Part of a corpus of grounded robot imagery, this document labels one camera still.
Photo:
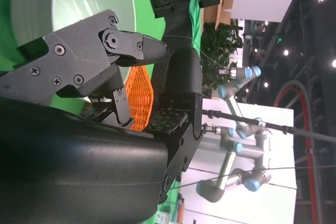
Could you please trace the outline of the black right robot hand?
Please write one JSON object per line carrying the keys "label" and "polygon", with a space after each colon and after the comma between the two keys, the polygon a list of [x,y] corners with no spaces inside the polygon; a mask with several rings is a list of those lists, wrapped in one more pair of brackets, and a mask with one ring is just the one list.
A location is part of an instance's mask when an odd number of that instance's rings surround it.
{"label": "black right robot hand", "polygon": [[[141,223],[203,137],[193,47],[169,53],[105,10],[20,46],[1,74],[1,223]],[[121,67],[169,58],[159,110],[131,129]]]}

